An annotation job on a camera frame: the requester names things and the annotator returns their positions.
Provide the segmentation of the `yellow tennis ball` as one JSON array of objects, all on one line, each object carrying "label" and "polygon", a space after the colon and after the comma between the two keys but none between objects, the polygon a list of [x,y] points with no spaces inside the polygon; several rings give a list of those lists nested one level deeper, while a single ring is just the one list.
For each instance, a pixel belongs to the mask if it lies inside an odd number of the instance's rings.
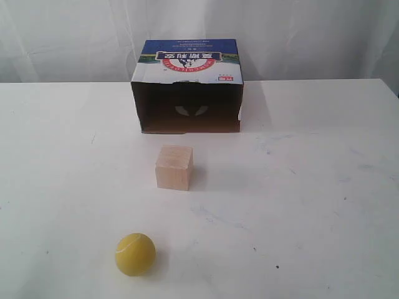
[{"label": "yellow tennis ball", "polygon": [[125,236],[117,245],[115,261],[123,274],[134,277],[148,271],[156,259],[153,241],[141,233]]}]

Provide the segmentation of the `light wooden cube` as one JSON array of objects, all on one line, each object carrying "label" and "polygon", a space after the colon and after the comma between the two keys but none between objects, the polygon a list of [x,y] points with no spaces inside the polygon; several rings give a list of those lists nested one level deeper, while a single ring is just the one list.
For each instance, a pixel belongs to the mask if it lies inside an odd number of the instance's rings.
[{"label": "light wooden cube", "polygon": [[188,191],[193,171],[193,149],[163,145],[155,163],[158,188]]}]

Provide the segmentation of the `blue white cardboard box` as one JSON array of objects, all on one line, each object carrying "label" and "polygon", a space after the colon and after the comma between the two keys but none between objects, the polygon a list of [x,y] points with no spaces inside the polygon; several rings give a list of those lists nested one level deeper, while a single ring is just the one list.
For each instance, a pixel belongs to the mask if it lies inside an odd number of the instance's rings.
[{"label": "blue white cardboard box", "polygon": [[244,80],[235,39],[146,40],[131,79],[142,133],[237,133]]}]

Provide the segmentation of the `white backdrop curtain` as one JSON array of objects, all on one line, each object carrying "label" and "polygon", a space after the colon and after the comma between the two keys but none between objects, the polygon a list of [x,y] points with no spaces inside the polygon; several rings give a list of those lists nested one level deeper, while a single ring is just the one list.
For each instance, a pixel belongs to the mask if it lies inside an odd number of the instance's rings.
[{"label": "white backdrop curtain", "polygon": [[146,40],[202,38],[246,80],[398,83],[397,1],[2,1],[1,80],[128,81]]}]

